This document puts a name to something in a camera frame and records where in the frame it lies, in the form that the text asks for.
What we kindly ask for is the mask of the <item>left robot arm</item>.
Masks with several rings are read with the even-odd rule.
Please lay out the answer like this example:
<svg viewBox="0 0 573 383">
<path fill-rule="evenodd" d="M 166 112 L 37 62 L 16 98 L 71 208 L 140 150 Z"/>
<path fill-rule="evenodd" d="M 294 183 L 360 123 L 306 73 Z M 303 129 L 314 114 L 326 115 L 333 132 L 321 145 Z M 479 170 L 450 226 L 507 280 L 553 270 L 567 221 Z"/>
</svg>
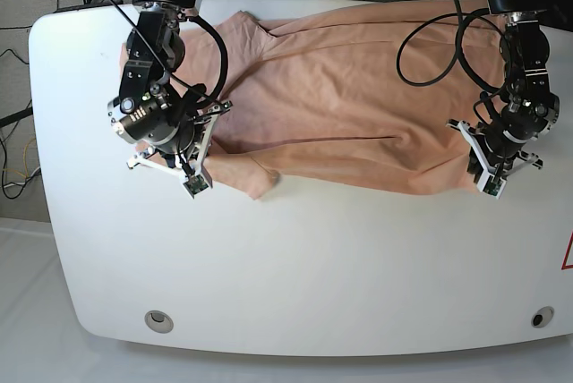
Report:
<svg viewBox="0 0 573 383">
<path fill-rule="evenodd" d="M 526 166 L 542 168 L 543 161 L 523 147 L 546 134 L 557 122 L 560 100 L 550 90 L 546 68 L 550 45 L 538 21 L 544 0 L 487 0 L 488 6 L 464 16 L 456 35 L 458 61 L 470 79 L 481 88 L 477 103 L 489 118 L 476 126 L 449 121 L 469 143 L 467 171 L 477 189 L 500 197 L 510 175 Z M 472 21 L 491 15 L 505 18 L 500 31 L 503 83 L 495 88 L 470 67 L 462 48 L 466 28 Z"/>
</svg>

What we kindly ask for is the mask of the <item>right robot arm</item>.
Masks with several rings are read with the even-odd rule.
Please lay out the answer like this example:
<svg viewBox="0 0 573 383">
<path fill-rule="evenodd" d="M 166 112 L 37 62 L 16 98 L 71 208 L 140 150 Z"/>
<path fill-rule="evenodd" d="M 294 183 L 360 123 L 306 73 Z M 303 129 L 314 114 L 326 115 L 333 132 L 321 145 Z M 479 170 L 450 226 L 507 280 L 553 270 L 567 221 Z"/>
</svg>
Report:
<svg viewBox="0 0 573 383">
<path fill-rule="evenodd" d="M 204 166 L 216 121 L 231 103 L 220 101 L 227 80 L 228 52 L 218 32 L 199 15 L 202 0 L 133 0 L 139 18 L 126 42 L 117 97 L 107 115 L 114 133 L 145 147 L 127 165 L 147 166 L 175 176 L 195 196 L 212 185 Z M 202 83 L 175 89 L 183 81 L 175 72 L 185 58 L 182 23 L 200 26 L 214 39 L 220 54 L 218 80 L 212 90 Z"/>
</svg>

